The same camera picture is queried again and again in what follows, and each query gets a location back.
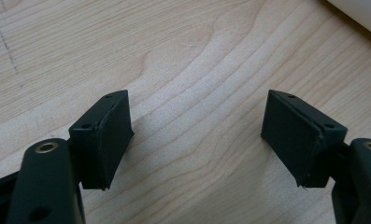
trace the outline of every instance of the wood grain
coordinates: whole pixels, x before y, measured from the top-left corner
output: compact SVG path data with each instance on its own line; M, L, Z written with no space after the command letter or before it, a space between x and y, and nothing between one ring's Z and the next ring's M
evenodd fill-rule
M267 91L371 138L371 34L318 0L0 0L0 177L127 89L135 138L89 223L334 223L260 138Z

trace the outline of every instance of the white object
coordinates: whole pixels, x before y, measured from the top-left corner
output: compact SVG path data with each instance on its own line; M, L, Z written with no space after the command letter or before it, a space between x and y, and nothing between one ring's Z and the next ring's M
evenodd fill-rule
M328 0L371 31L371 0Z

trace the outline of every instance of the pencil mark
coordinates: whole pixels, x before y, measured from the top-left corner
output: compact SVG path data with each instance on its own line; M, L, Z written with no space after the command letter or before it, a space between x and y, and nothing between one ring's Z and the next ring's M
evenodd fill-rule
M5 5L4 0L0 0L0 4L1 4L2 8L4 9L4 11L6 11L7 10L7 5Z
M11 51L7 45L7 41L5 40L4 35L2 34L1 25L0 25L0 36L2 38L2 42L4 42L5 49L7 49L7 54L9 55L10 62L13 65L14 70L16 71L16 75L18 75L19 70L17 69L16 61L14 60L13 55L11 54Z

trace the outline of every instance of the light wooden surface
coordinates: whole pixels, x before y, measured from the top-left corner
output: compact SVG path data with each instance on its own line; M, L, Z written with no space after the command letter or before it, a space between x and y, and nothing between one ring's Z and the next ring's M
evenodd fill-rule
M334 223L260 138L267 91L371 138L371 34L319 0L0 0L0 177L127 89L135 138L88 223Z

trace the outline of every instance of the wooden table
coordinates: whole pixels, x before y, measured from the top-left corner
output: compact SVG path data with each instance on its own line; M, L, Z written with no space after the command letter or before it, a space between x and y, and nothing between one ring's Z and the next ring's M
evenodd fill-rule
M371 138L371 33L319 0L0 0L0 177L127 89L136 133L88 223L334 223L261 137L269 89Z

